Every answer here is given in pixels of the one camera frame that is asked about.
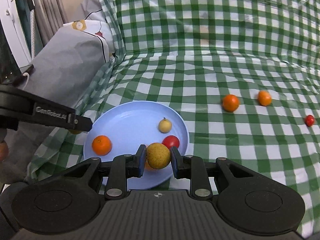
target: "blue plate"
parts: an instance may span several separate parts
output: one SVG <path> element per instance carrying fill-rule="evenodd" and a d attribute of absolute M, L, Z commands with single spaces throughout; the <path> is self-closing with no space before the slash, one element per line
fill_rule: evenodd
<path fill-rule="evenodd" d="M 158 124 L 163 118 L 172 123 L 169 133 L 161 133 Z M 112 161 L 123 154 L 135 154 L 140 144 L 161 143 L 168 135 L 175 135 L 180 141 L 179 152 L 185 155 L 189 144 L 189 133 L 181 116 L 172 108 L 152 102 L 133 101 L 116 106 L 98 118 L 84 143 L 84 158 L 97 155 L 92 150 L 92 141 L 99 135 L 106 135 L 112 142 L 112 150 L 99 156 L 103 162 Z M 128 189 L 148 189 L 155 187 L 172 176 L 171 164 L 161 170 L 144 170 L 141 178 L 127 180 Z"/>

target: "white cable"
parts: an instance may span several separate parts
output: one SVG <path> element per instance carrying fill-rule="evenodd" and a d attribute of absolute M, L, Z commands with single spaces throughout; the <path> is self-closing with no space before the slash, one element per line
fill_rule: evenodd
<path fill-rule="evenodd" d="M 22 74 L 22 76 L 27 77 L 27 81 L 26 81 L 26 83 L 24 84 L 24 87 L 22 88 L 22 90 L 24 90 L 24 89 L 26 88 L 26 86 L 28 85 L 30 75 L 29 75 L 28 72 L 25 72 L 25 73 Z"/>
<path fill-rule="evenodd" d="M 30 21 L 31 21 L 31 60 L 36 56 L 36 21 L 35 21 L 35 10 L 33 9 L 30 12 Z"/>

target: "screw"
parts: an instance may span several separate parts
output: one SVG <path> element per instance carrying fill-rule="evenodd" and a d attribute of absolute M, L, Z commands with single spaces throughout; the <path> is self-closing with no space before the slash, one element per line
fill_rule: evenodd
<path fill-rule="evenodd" d="M 198 196 L 198 197 L 207 197 L 210 195 L 210 191 L 205 189 L 205 188 L 199 188 L 195 191 L 195 194 Z"/>
<path fill-rule="evenodd" d="M 118 197 L 122 194 L 122 190 L 120 190 L 119 188 L 111 188 L 108 189 L 107 191 L 107 195 L 110 197 Z"/>

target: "red tomato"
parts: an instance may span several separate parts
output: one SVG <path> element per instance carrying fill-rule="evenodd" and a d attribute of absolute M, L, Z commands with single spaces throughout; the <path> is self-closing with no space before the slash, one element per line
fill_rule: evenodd
<path fill-rule="evenodd" d="M 309 114 L 304 119 L 304 122 L 306 123 L 306 125 L 308 127 L 310 127 L 311 125 L 313 125 L 315 123 L 315 118 L 311 114 Z"/>
<path fill-rule="evenodd" d="M 166 138 L 164 138 L 164 140 L 162 141 L 162 144 L 170 150 L 172 146 L 175 146 L 178 148 L 180 145 L 180 141 L 174 135 L 169 135 Z"/>

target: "gingham tablecloth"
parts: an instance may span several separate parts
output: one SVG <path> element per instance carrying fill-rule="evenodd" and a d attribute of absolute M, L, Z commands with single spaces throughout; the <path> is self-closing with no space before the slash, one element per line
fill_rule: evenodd
<path fill-rule="evenodd" d="M 133 100 L 175 109 L 190 132 L 188 154 L 225 156 L 295 189 L 306 213 L 298 232 L 320 230 L 320 0 L 100 0 L 116 57 L 78 110 L 94 121 Z M 256 95 L 268 90 L 271 106 Z M 241 105 L 221 109 L 224 95 Z M 55 129 L 28 167 L 33 181 L 79 162 L 85 133 Z M 188 188 L 186 180 L 162 188 Z"/>

